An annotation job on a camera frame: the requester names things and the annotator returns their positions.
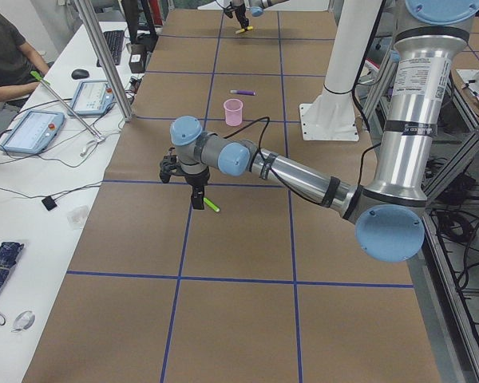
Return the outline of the near blue teach pendant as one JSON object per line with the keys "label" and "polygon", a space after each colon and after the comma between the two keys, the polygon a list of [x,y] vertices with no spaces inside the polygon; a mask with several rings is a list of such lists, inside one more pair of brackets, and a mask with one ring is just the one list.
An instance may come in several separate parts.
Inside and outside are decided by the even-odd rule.
{"label": "near blue teach pendant", "polygon": [[6,153],[38,154],[47,148],[64,123],[64,113],[30,110],[0,144],[0,150]]}

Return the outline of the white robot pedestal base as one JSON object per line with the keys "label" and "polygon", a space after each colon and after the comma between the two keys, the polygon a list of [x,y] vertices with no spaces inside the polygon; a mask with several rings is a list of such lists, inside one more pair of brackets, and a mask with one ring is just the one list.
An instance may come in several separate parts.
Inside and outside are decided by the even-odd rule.
{"label": "white robot pedestal base", "polygon": [[382,10],[381,1],[343,3],[323,91],[313,103],[299,106],[304,140],[358,140],[353,88]]}

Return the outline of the far blue teach pendant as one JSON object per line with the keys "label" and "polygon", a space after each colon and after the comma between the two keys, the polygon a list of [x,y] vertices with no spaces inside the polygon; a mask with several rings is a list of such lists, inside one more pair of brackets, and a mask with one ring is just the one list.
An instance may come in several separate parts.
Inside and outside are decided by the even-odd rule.
{"label": "far blue teach pendant", "polygon": [[107,80],[80,81],[70,102],[72,112],[78,116],[100,116],[115,102],[113,91]]}

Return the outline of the yellow highlighter pen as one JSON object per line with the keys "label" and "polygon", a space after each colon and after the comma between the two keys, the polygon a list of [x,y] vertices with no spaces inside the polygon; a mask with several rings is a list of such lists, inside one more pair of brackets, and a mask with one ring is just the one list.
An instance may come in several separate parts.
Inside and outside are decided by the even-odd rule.
{"label": "yellow highlighter pen", "polygon": [[247,26],[247,27],[244,27],[244,28],[241,28],[241,29],[238,29],[235,34],[243,34],[243,33],[246,33],[248,31],[251,31],[253,30],[253,26]]}

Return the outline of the clear plastic bag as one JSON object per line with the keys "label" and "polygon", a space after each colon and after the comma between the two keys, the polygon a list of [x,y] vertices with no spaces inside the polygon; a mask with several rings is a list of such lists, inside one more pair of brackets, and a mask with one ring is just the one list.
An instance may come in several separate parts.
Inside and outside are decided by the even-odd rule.
{"label": "clear plastic bag", "polygon": [[82,229],[85,226],[88,216],[89,207],[86,205],[75,207],[66,214],[69,226],[74,230]]}

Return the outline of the black computer mouse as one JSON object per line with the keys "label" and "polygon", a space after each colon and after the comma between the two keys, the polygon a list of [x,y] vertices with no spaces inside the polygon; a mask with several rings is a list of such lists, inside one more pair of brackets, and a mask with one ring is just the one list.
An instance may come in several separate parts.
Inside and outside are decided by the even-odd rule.
{"label": "black computer mouse", "polygon": [[74,80],[81,80],[81,79],[86,79],[89,77],[89,72],[86,69],[75,69],[71,73],[71,77]]}

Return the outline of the pink mesh pen holder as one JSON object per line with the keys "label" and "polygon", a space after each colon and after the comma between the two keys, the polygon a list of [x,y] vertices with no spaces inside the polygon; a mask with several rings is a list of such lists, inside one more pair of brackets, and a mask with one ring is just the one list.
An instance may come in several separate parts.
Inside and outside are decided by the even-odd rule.
{"label": "pink mesh pen holder", "polygon": [[224,104],[225,122],[235,127],[243,122],[243,102],[236,98],[227,99]]}

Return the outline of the small black square device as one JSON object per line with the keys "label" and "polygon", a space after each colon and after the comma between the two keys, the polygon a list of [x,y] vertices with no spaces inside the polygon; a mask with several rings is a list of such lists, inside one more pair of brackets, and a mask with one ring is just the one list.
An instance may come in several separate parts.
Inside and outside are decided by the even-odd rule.
{"label": "small black square device", "polygon": [[47,211],[52,211],[54,208],[57,207],[56,199],[51,195],[45,196],[42,199],[42,204]]}

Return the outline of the aluminium frame post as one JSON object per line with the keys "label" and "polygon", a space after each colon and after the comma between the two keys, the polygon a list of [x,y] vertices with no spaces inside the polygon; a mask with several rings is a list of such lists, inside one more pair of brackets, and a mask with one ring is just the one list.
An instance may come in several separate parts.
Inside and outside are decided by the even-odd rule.
{"label": "aluminium frame post", "polygon": [[92,3],[89,0],[75,0],[74,3],[77,7],[80,19],[85,26],[94,52],[101,63],[101,68],[105,72],[106,79],[113,91],[113,95],[115,96],[121,114],[125,122],[129,122],[133,117],[133,111],[126,96],[119,73],[113,62],[112,54],[109,51],[105,36],[101,30],[100,22],[97,20]]}

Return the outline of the diagonal metal rod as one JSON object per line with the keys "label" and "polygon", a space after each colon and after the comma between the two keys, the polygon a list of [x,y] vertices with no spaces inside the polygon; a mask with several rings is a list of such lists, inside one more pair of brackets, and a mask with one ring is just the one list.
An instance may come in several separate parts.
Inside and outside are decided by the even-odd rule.
{"label": "diagonal metal rod", "polygon": [[83,126],[84,128],[91,133],[91,135],[94,137],[94,140],[97,143],[100,143],[105,140],[104,136],[94,127],[89,125],[87,122],[83,120],[82,117],[78,116],[77,113],[73,110],[73,108],[68,104],[64,99],[62,99],[51,87],[50,83],[46,81],[36,70],[31,71],[30,75],[38,81],[40,84],[42,84],[46,90],[53,96],[55,97],[56,100],[60,101],[62,106],[69,112],[71,113]]}

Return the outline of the clear oval tape dispenser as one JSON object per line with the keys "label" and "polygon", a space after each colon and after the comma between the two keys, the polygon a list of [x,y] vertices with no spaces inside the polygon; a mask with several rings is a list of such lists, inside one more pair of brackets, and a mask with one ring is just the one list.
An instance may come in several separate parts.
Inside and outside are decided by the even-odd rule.
{"label": "clear oval tape dispenser", "polygon": [[21,312],[15,319],[12,325],[11,332],[19,333],[28,330],[35,322],[35,313],[31,310]]}

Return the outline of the green highlighter pen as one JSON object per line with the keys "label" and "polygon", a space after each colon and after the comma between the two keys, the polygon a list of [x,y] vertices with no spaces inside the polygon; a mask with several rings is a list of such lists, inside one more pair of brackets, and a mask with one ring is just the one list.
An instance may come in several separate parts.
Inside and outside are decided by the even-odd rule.
{"label": "green highlighter pen", "polygon": [[214,212],[216,212],[216,213],[220,212],[220,208],[216,204],[214,204],[210,199],[208,199],[207,197],[204,197],[204,203],[209,208],[211,208]]}

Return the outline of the purple highlighter pen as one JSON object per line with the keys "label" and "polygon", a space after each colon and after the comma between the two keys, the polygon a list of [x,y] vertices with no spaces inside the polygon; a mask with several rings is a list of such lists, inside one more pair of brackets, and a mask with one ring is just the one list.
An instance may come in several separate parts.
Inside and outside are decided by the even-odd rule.
{"label": "purple highlighter pen", "polygon": [[251,90],[245,90],[245,89],[231,89],[230,94],[235,94],[235,95],[244,95],[244,96],[255,96],[256,92],[251,91]]}

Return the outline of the person in dark shirt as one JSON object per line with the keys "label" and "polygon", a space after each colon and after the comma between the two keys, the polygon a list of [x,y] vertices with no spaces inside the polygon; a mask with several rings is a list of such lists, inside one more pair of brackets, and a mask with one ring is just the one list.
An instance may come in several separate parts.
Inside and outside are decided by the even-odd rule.
{"label": "person in dark shirt", "polygon": [[38,82],[31,75],[49,72],[49,65],[14,24],[0,14],[0,103],[21,108]]}

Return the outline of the blue teach pendant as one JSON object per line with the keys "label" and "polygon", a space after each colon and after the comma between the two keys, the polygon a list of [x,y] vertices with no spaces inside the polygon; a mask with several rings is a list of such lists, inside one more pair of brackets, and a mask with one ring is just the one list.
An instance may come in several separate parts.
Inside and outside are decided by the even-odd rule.
{"label": "blue teach pendant", "polygon": [[100,116],[115,102],[113,91],[107,80],[80,81],[70,102],[72,112],[78,116]]}
{"label": "blue teach pendant", "polygon": [[0,150],[6,153],[38,154],[47,148],[64,123],[64,113],[30,110],[0,144]]}

